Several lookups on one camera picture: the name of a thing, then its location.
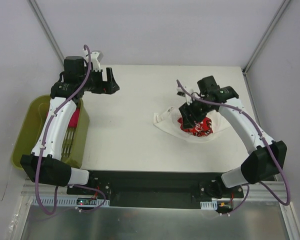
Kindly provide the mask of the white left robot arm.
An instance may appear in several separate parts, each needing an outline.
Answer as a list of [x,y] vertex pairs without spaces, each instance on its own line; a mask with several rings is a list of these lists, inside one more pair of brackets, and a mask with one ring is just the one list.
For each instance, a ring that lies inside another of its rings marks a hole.
[[101,55],[100,51],[93,51],[64,59],[63,72],[50,90],[49,109],[41,134],[30,154],[20,159],[20,165],[33,183],[60,187],[78,185],[86,195],[95,191],[96,183],[90,179],[88,170],[62,161],[62,146],[84,93],[112,95],[120,89],[112,68],[106,68],[107,79],[103,79]]

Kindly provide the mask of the white t shirt red print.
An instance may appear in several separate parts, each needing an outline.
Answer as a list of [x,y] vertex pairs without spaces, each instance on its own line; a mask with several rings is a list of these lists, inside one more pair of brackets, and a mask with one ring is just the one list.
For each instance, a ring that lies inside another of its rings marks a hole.
[[161,113],[153,113],[152,123],[161,131],[194,144],[212,141],[231,126],[218,112],[212,111],[194,127],[185,128],[182,115],[174,106],[168,107]]

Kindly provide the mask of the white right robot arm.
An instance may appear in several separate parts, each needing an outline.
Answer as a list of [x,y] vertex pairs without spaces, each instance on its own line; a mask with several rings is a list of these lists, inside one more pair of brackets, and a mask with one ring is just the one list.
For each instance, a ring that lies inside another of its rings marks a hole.
[[216,111],[232,126],[248,153],[241,166],[221,175],[221,181],[215,184],[216,194],[224,198],[232,193],[233,187],[259,183],[282,173],[286,144],[275,141],[246,113],[238,93],[231,86],[220,87],[213,76],[204,77],[197,85],[199,96],[177,84],[178,94],[186,98],[179,107],[183,127],[192,128],[208,113]]

